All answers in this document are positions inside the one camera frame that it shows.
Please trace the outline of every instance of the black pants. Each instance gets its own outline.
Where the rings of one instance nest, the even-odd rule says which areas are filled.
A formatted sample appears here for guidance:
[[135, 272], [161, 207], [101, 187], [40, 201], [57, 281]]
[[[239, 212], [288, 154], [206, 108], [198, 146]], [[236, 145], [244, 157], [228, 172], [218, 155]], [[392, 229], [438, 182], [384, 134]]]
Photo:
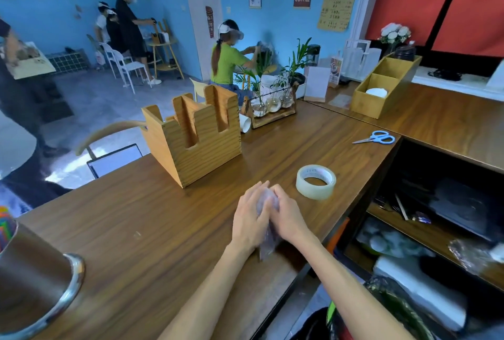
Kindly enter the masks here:
[[41, 206], [70, 191], [59, 184], [44, 180], [38, 148], [21, 167], [0, 182], [31, 208]]

